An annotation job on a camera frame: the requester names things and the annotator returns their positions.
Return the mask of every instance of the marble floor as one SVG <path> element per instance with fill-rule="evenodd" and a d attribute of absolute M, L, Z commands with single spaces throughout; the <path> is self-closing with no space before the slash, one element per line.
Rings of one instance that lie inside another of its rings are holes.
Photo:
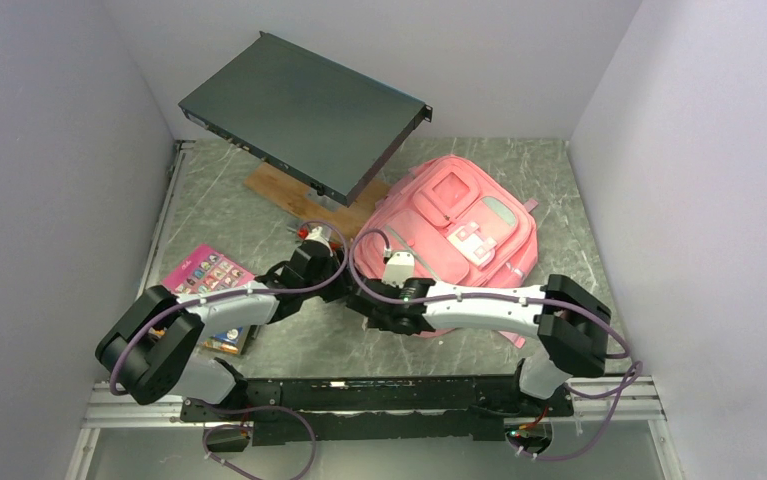
<path fill-rule="evenodd" d="M 550 273 L 567 275 L 615 310 L 565 150 L 558 139 L 408 138 L 380 177 L 394 183 L 424 161 L 454 153 L 482 167 L 524 201 L 535 198 L 539 261 L 525 285 Z M 197 141 L 183 167 L 176 209 L 165 228 L 159 267 L 169 273 L 207 243 L 254 273 L 288 258 L 296 246 L 293 217 L 243 185 L 260 161 L 223 140 Z M 622 322 L 612 324 L 622 332 Z M 298 314 L 262 329 L 242 356 L 215 352 L 248 377 L 335 377 L 512 373 L 519 357 L 536 347 L 515 348 L 498 333 L 456 330 L 424 339 L 364 330 L 359 314 L 340 303 L 307 302 Z M 620 348 L 610 341 L 609 351 Z M 610 360 L 608 372 L 630 361 Z"/>

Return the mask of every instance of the gray panel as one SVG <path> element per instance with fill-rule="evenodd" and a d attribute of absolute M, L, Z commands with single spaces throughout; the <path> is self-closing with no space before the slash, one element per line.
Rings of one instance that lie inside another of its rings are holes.
<path fill-rule="evenodd" d="M 573 424 L 555 427 L 555 445 L 545 455 L 574 451 L 596 424 L 576 437 Z M 238 474 L 205 461 L 198 429 L 105 430 L 97 444 L 88 478 L 154 480 L 211 478 L 236 480 Z M 616 423 L 588 454 L 568 462 L 532 462 L 516 458 L 504 442 L 462 438 L 367 440 L 319 443 L 319 454 L 305 480 L 391 480 L 446 478 L 662 479 L 647 422 Z M 223 454 L 263 478 L 289 478 L 303 467 L 308 443 L 252 447 Z"/>
<path fill-rule="evenodd" d="M 687 477 L 767 479 L 767 2 L 642 2 L 571 145 Z"/>
<path fill-rule="evenodd" d="M 421 121 L 425 104 L 263 34 L 180 107 L 344 203 Z"/>
<path fill-rule="evenodd" d="M 172 158 L 101 2 L 0 0 L 0 479 L 64 475 Z"/>

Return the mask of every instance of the pink book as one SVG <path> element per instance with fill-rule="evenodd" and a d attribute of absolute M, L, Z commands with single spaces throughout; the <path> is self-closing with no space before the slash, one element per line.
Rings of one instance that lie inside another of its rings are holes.
<path fill-rule="evenodd" d="M 165 279 L 162 285 L 176 293 L 209 293 L 244 285 L 254 274 L 207 244 L 201 244 Z M 248 332 L 242 327 L 212 337 L 205 346 L 238 354 Z"/>

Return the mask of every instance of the white wall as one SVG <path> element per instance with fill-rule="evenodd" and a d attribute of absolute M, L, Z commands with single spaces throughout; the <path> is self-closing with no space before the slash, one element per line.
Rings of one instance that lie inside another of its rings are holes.
<path fill-rule="evenodd" d="M 640 0 L 104 0 L 176 138 L 177 103 L 268 31 L 435 109 L 417 135 L 568 138 Z"/>
<path fill-rule="evenodd" d="M 172 138 L 93 0 L 0 0 L 0 479 L 62 478 Z"/>
<path fill-rule="evenodd" d="M 767 479 L 767 2 L 643 2 L 571 149 L 688 478 Z"/>

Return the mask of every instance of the black metal frame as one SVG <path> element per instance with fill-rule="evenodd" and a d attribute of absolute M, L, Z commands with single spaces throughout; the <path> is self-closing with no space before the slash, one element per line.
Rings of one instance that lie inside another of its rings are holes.
<path fill-rule="evenodd" d="M 310 422 L 320 440 L 464 437 L 503 440 L 504 419 L 574 414 L 560 387 L 542 403 L 522 401 L 514 375 L 418 377 L 254 378 L 246 380 L 246 404 L 222 409 L 280 405 Z M 243 415 L 220 415 L 197 404 L 184 405 L 183 422 L 232 422 Z M 275 411 L 255 412 L 253 445 L 282 445 L 307 439 L 297 420 Z"/>

